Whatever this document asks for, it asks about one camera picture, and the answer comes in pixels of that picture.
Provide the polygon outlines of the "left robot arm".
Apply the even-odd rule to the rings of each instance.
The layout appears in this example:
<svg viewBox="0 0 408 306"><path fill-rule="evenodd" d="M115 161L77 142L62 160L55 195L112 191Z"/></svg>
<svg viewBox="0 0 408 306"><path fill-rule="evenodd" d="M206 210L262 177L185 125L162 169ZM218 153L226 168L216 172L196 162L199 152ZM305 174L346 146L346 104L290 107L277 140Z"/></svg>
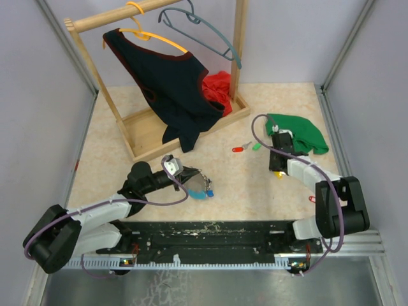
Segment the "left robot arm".
<svg viewBox="0 0 408 306"><path fill-rule="evenodd" d="M201 170L183 166L172 155L164 156L161 166L154 173L149 163L135 163L122 188L102 202L74 210L60 205L49 207L22 243L25 257L52 274L73 256L130 250L133 234L123 220L150 203L146 195L169 186L186 192L185 183L201 174Z"/></svg>

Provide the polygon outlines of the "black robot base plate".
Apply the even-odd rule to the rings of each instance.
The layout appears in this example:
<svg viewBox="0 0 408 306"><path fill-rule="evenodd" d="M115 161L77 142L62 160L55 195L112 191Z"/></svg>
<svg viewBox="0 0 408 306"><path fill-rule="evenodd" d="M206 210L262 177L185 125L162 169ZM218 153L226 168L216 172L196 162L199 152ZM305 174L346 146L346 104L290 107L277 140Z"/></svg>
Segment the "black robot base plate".
<svg viewBox="0 0 408 306"><path fill-rule="evenodd" d="M97 254L133 254L139 264L274 263L281 253L317 254L316 239L296 240L291 221L124 222L123 241Z"/></svg>

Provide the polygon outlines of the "key with red tag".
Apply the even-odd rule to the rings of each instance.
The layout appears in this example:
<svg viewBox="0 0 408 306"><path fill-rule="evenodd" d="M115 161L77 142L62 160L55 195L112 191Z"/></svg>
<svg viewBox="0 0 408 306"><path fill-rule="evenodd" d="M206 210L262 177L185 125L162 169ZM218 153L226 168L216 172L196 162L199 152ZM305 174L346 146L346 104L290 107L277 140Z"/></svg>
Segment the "key with red tag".
<svg viewBox="0 0 408 306"><path fill-rule="evenodd" d="M243 145L241 145L239 147L233 147L231 151L234 152L234 153L243 152L244 150L247 150L251 144L252 144L252 142L249 142L249 143L245 143L245 144L243 144Z"/></svg>

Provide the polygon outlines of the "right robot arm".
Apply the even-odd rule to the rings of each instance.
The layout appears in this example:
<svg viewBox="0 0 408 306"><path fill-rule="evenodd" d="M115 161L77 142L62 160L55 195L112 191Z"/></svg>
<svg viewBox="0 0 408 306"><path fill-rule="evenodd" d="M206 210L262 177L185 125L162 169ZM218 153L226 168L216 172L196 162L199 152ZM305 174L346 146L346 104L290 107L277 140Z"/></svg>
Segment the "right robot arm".
<svg viewBox="0 0 408 306"><path fill-rule="evenodd" d="M335 238L369 229L370 219L360 181L323 171L307 153L296 151L288 132L272 135L269 170L294 177L315 196L315 215L292 224L286 247L300 252L311 238Z"/></svg>

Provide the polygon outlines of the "key with yellow tag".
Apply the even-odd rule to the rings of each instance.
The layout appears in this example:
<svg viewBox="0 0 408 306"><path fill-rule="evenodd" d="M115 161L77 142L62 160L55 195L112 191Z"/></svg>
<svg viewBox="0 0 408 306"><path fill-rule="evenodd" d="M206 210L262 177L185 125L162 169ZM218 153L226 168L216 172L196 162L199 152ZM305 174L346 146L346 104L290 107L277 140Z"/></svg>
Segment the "key with yellow tag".
<svg viewBox="0 0 408 306"><path fill-rule="evenodd" d="M275 171L274 175L279 179L281 179L282 177L284 177L286 174L282 171Z"/></svg>

